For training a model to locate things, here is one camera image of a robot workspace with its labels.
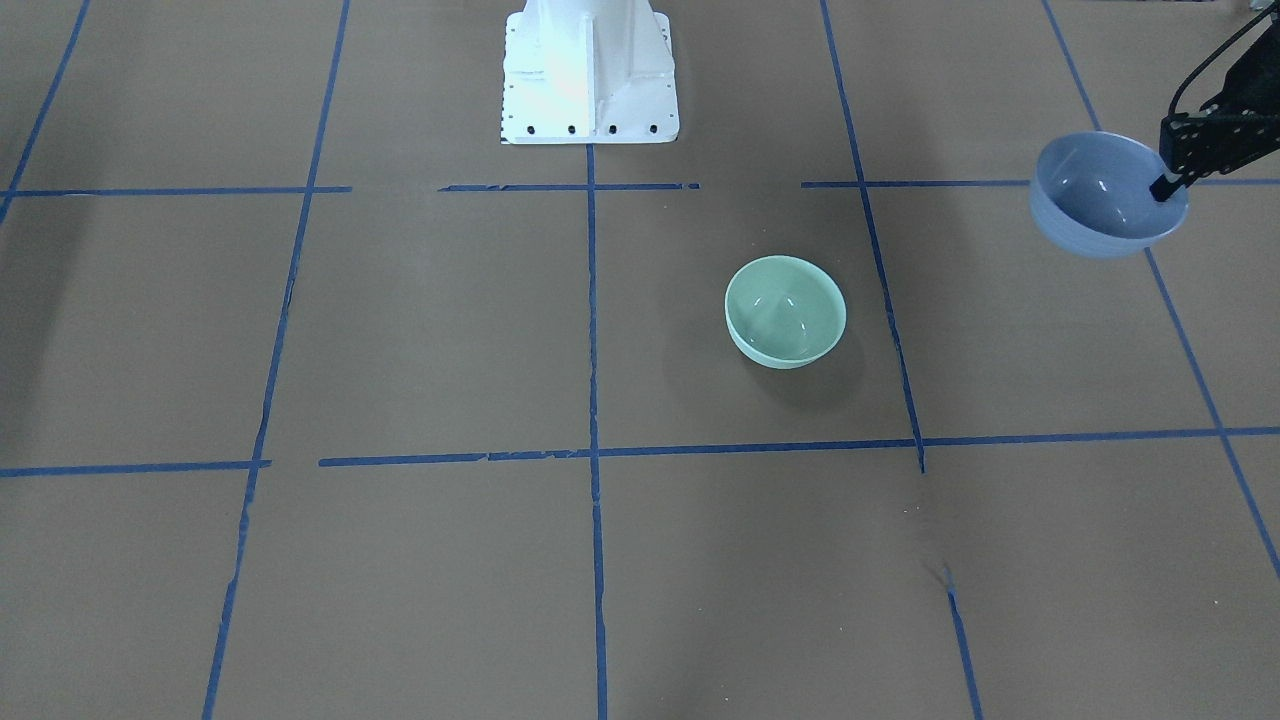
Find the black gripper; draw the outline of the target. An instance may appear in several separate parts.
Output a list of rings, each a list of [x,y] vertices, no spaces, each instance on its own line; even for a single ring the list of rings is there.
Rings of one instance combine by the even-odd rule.
[[[1156,202],[1169,201],[1187,183],[1213,173],[1230,174],[1277,151],[1276,40],[1254,41],[1231,64],[1222,88],[1198,111],[1178,110],[1185,90],[1225,50],[1225,46],[1215,50],[1183,81],[1161,120],[1158,155],[1165,172],[1149,186]]]

